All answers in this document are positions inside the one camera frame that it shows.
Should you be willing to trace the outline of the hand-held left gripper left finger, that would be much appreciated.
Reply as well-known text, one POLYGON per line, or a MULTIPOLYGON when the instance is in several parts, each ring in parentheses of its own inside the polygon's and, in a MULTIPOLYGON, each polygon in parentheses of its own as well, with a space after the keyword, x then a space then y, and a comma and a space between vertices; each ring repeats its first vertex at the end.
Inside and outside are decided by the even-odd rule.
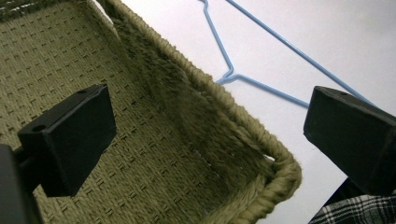
POLYGON ((117 133, 108 87, 77 91, 18 131, 26 188, 74 196, 117 133))

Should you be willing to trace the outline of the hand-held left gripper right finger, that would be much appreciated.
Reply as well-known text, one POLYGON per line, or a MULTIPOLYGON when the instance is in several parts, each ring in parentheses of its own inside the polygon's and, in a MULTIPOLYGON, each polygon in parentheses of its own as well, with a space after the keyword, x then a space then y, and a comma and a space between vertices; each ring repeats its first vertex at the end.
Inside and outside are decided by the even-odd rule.
POLYGON ((316 86, 304 136, 364 193, 396 190, 396 117, 346 92, 316 86))

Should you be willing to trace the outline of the black white plaid cloth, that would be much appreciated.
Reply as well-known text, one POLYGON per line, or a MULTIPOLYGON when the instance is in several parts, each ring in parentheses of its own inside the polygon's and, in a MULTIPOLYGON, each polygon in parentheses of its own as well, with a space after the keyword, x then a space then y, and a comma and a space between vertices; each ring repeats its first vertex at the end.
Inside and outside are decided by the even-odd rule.
POLYGON ((389 196, 361 195, 323 206, 308 224, 396 224, 396 190, 389 196))

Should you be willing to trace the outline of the woven olive basket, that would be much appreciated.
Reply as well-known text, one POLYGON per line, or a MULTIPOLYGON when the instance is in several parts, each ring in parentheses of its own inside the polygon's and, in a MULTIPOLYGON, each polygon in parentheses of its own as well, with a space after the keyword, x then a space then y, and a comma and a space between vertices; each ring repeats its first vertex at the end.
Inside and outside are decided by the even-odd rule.
POLYGON ((47 224, 253 224, 299 188, 292 154, 121 0, 0 0, 0 143, 106 84, 116 136, 47 224))

